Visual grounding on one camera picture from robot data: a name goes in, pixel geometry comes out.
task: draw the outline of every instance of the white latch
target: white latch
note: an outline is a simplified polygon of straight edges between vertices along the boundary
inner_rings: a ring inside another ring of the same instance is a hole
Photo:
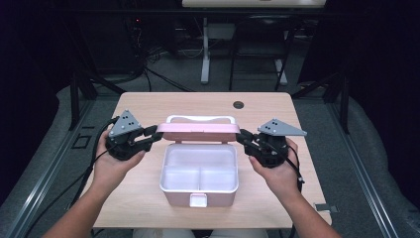
[[[206,193],[191,193],[189,196],[190,207],[207,207]]]

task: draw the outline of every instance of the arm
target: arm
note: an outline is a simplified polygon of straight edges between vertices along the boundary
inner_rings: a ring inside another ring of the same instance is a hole
[[[106,151],[108,131],[102,133],[96,156]],[[69,211],[44,235],[44,237],[88,237],[105,200],[121,183],[126,173],[135,167],[145,152],[139,152],[128,161],[118,161],[108,153],[95,163],[92,185]]]
[[[297,152],[297,145],[287,139],[287,144]],[[291,150],[288,158],[297,165],[297,159]],[[309,204],[297,188],[297,175],[288,163],[268,169],[262,167],[256,158],[250,157],[254,170],[261,175],[269,189],[290,215],[299,237],[341,237]]]

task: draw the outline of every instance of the gray carpet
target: gray carpet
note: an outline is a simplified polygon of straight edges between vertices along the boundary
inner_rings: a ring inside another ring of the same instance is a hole
[[[309,43],[304,41],[295,42],[285,71],[289,84],[281,87],[279,91],[293,93],[299,90],[296,80],[308,46]],[[196,91],[228,91],[229,59],[226,53],[226,43],[219,42],[214,45],[210,82],[206,85],[201,84],[199,79],[202,56],[188,58],[180,55],[175,58],[163,54],[156,62],[149,62],[149,68]],[[179,91],[178,88],[155,75],[149,74],[149,77],[153,91]],[[235,81],[234,91],[273,91],[274,85],[275,81],[269,80],[263,83],[248,80]],[[127,91],[149,91],[145,75],[119,86]],[[67,144],[67,150],[62,155],[62,163],[57,168],[51,186],[46,188],[48,192],[43,197],[43,202],[39,207],[34,207],[27,221],[28,224],[33,222],[33,218],[40,215],[50,201],[81,175],[88,166],[92,141],[99,128],[111,117],[118,101],[118,97],[109,89],[102,85],[96,85],[96,87],[100,93],[96,101],[89,102],[83,97],[80,98],[82,104],[85,105],[84,108],[87,108],[86,117],[83,118],[68,142],[66,138],[68,138],[67,129],[70,125],[69,89],[65,88],[57,95],[60,99],[60,107],[51,129],[15,189],[0,208],[0,237],[6,237],[20,225],[16,222],[20,221],[18,218],[22,214],[25,202],[44,171],[53,163],[57,152],[62,149],[63,142]],[[317,90],[309,95],[309,98],[295,99],[294,104],[302,128],[308,132],[307,144],[326,200],[340,210],[338,213],[331,214],[333,227],[343,237],[383,237],[363,187],[356,176],[355,167],[346,143],[342,139],[340,128],[334,123],[336,118],[331,113],[331,107],[335,108],[335,105],[324,104],[318,97],[322,89]],[[420,237],[420,233],[409,225],[410,219],[416,214],[413,211],[417,209],[400,194],[397,184],[387,171],[386,153],[380,138],[363,109],[353,100],[349,109],[349,129],[350,137],[361,155],[398,236]],[[29,237],[40,237],[65,213],[65,208],[71,203],[77,187],[78,183],[44,214]],[[288,230],[281,232],[282,236],[286,237]],[[100,232],[97,237],[131,237],[131,231],[107,229]],[[269,237],[280,236],[276,230],[270,230]]]

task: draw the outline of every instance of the human hand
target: human hand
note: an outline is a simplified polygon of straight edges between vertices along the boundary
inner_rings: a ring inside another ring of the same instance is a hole
[[[105,144],[108,134],[109,130],[102,133],[98,142],[96,157],[107,151]],[[127,172],[142,160],[145,153],[145,151],[140,151],[128,161],[119,161],[106,152],[95,163],[93,182],[90,189],[94,189],[104,196],[109,196],[121,183]]]
[[[286,143],[297,153],[297,145],[292,140],[286,138]],[[297,166],[296,155],[291,149],[288,150],[287,157]],[[288,162],[272,169],[263,167],[255,157],[250,156],[250,162],[254,170],[265,179],[269,189],[280,202],[285,202],[288,199],[293,199],[296,195],[300,195],[297,188],[296,171]]]

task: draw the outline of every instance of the forearm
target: forearm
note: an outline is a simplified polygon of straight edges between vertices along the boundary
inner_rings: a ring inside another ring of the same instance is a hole
[[[280,202],[292,219],[299,237],[341,237],[302,195]]]
[[[88,237],[107,197],[89,189],[44,237]]]

